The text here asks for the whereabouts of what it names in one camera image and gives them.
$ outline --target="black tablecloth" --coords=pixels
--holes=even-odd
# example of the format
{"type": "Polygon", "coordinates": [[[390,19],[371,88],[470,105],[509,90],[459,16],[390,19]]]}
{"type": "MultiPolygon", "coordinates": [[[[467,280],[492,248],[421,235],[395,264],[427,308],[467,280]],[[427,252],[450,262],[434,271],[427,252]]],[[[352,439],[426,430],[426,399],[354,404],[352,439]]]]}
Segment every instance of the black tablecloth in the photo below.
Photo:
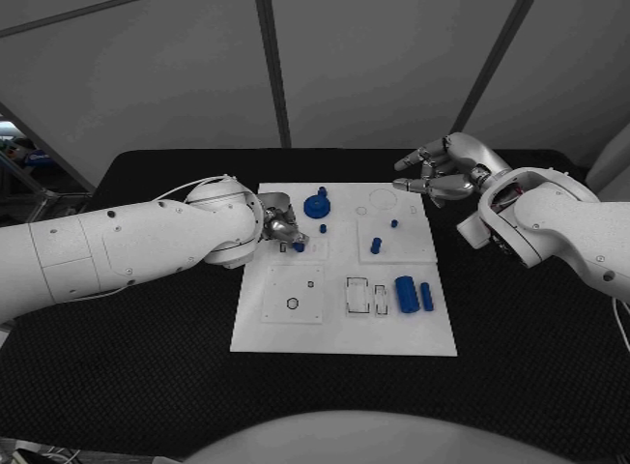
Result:
{"type": "MultiPolygon", "coordinates": [[[[407,153],[132,152],[91,207],[148,201],[223,173],[251,189],[391,182],[407,153]]],[[[554,166],[583,181],[558,152],[499,154],[514,167],[554,166]]],[[[117,296],[19,319],[0,351],[0,435],[186,456],[263,421],[355,409],[454,421],[577,460],[629,451],[630,357],[610,299],[560,259],[527,270],[495,246],[472,250],[454,226],[476,203],[439,210],[426,202],[459,358],[231,353],[243,268],[201,263],[117,296]]]]}

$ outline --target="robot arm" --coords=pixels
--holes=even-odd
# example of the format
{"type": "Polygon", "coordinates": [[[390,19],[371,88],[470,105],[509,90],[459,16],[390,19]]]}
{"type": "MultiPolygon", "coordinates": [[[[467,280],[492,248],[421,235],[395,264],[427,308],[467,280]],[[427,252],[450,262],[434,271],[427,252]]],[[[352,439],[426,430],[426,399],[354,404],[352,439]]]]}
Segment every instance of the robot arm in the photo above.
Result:
{"type": "Polygon", "coordinates": [[[475,248],[493,241],[528,268],[560,256],[587,285],[630,304],[630,203],[601,203],[552,169],[512,170],[463,133],[420,148],[395,169],[418,162],[423,179],[397,179],[395,188],[429,194],[440,207],[446,199],[483,195],[457,225],[475,248]]]}
{"type": "Polygon", "coordinates": [[[185,203],[165,199],[0,228],[0,323],[201,260],[235,268],[263,238],[309,241],[289,196],[256,195],[231,177],[201,184],[185,203]]]}

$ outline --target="black table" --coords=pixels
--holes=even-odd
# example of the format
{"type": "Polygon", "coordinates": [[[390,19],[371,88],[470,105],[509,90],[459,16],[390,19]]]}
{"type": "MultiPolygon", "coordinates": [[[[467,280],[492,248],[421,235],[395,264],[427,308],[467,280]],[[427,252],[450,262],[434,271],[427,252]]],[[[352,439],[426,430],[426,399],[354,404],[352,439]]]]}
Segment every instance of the black table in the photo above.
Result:
{"type": "MultiPolygon", "coordinates": [[[[126,153],[91,209],[223,173],[251,189],[260,181],[391,182],[407,153],[126,153]]],[[[558,152],[499,154],[514,167],[554,166],[583,181],[558,152]]],[[[576,460],[630,451],[630,357],[610,299],[560,259],[527,270],[495,246],[470,249],[454,226],[476,202],[443,210],[426,202],[459,358],[231,353],[243,268],[201,263],[21,318],[0,351],[0,435],[186,456],[263,421],[355,409],[454,421],[576,460]]]]}

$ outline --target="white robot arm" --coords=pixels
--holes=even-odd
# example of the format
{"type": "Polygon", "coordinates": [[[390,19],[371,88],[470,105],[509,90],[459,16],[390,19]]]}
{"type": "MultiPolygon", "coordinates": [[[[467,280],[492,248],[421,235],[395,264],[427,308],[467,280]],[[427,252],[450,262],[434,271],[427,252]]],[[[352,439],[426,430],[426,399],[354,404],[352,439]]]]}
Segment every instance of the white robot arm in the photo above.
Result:
{"type": "Polygon", "coordinates": [[[423,178],[395,188],[444,200],[483,197],[457,230],[475,248],[493,241],[528,268],[560,256],[593,288],[630,304],[630,203],[603,203],[552,170],[512,170],[470,135],[454,133],[416,150],[395,169],[423,163],[423,178]]]}
{"type": "Polygon", "coordinates": [[[253,260],[263,238],[309,242],[289,196],[256,195],[230,176],[205,180],[185,203],[158,198],[0,228],[0,323],[201,260],[235,268],[253,260]]]}

